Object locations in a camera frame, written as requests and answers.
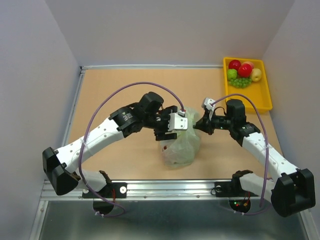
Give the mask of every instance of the yellow bin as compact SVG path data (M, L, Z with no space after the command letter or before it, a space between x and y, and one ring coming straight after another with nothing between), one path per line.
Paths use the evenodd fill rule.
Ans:
M246 61L252 62L256 69L261 70L261 72L262 72L261 80L258 82L252 82L246 88L236 88L234 86L229 85L228 80L227 80L228 66L229 66L229 63L235 59L239 60L241 63L246 62ZM272 109L272 102L271 102L271 97L270 97L270 92L269 92L269 87L268 87L265 65L262 60L225 57L223 59L223 72L224 72L224 86L225 86L225 94L226 95L237 93L237 94L243 94L243 95L247 96L254 103L254 105L258 109L259 113L261 113L261 114ZM252 107L252 105L243 97L233 96L232 98L233 99L240 99L241 101L243 101L246 112L255 113L255 110Z

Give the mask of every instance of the translucent plastic bag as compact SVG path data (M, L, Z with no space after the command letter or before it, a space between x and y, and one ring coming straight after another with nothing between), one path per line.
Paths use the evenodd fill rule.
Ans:
M164 164L170 167L190 165L200 149L200 132L193 125L200 119L199 113L192 108L185 108L188 118L188 129L177 131L177 139L159 142Z

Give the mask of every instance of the green grapes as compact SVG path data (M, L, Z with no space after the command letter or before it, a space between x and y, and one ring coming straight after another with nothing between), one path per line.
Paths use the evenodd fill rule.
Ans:
M239 77L236 79L230 79L228 81L229 85L234 86L237 89L244 89L244 88L248 87L251 83L252 83L252 79L249 77L248 78Z

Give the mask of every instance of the gray wall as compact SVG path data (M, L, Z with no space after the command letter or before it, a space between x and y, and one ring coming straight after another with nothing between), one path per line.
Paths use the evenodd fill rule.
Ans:
M61 143L79 74L44 0L0 7L0 235L29 239L44 181L42 151Z
M320 1L296 0L263 60L272 119L287 159L315 176L320 230Z
M46 0L81 66L262 58L294 0Z

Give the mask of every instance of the tabletop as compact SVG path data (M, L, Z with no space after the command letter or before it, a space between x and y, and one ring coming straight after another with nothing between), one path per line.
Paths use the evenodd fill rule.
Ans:
M92 114L101 102L117 89L135 82L153 82L169 88L182 100L184 106L197 110L201 116L204 113L201 103L205 97L218 99L224 95L224 75L220 68L88 69L75 107L69 143L84 135ZM150 91L163 97L164 107L179 105L163 89L152 85L132 86L105 104L95 117L92 129L115 110L138 102L143 94ZM220 106L225 106L225 102L220 103ZM255 114L246 115L247 121L261 129ZM264 113L261 118L269 143L281 152L270 114ZM259 176L263 176L264 172L264 167L233 140L226 130L216 130L213 135L202 132L200 151L191 165L180 168L166 166L153 130L145 128L104 148L84 162L83 168L90 171L103 170L114 180L230 179L238 170L248 169Z

